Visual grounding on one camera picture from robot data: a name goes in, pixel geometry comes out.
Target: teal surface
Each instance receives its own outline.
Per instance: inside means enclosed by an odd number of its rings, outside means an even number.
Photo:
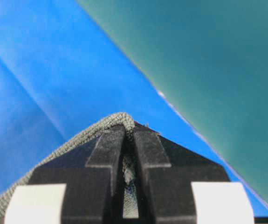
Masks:
[[[80,3],[268,202],[268,1]]]

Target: white label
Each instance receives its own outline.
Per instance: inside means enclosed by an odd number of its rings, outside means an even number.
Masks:
[[[18,186],[5,214],[5,224],[60,224],[66,184]]]
[[[239,182],[192,182],[197,224],[254,224],[247,194]]]

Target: blue cloth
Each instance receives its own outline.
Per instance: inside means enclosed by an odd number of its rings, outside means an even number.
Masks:
[[[0,192],[115,112],[148,123],[240,181],[77,3],[0,0]],[[255,215],[268,216],[245,187]]]

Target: black plastic part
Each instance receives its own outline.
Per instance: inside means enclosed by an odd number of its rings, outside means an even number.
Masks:
[[[221,165],[135,125],[134,144],[117,125],[34,170],[28,184],[67,185],[63,224],[196,224],[191,182],[230,181]],[[122,217],[125,153],[136,158],[137,219]]]
[[[124,126],[38,167],[28,184],[66,183],[62,223],[111,223],[122,217]]]
[[[134,140],[151,222],[195,224],[197,216],[191,182],[230,181],[219,164],[159,137],[147,128],[135,129]]]

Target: gray mesh cloth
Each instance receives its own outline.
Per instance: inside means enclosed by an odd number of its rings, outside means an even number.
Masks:
[[[15,188],[18,185],[25,185],[28,183],[29,178],[33,172],[33,170],[46,162],[51,161],[52,159],[65,154],[66,152],[74,149],[75,147],[82,145],[91,139],[102,134],[103,130],[106,130],[114,125],[124,125],[126,130],[127,138],[132,141],[132,131],[135,127],[134,120],[127,113],[115,113],[112,114],[99,122],[91,125],[87,129],[81,131],[79,134],[74,136],[68,142],[64,143],[62,146],[57,148],[51,155],[41,161],[38,165],[36,165],[33,169],[31,169],[25,176],[15,182],[7,191],[3,192],[0,195],[0,218],[3,218],[9,204],[9,201],[14,193]],[[137,217],[137,200],[136,200],[136,190],[135,185],[133,184],[134,172],[128,160],[124,160],[124,179],[127,183],[127,187],[125,188],[125,199],[124,199],[124,217]]]

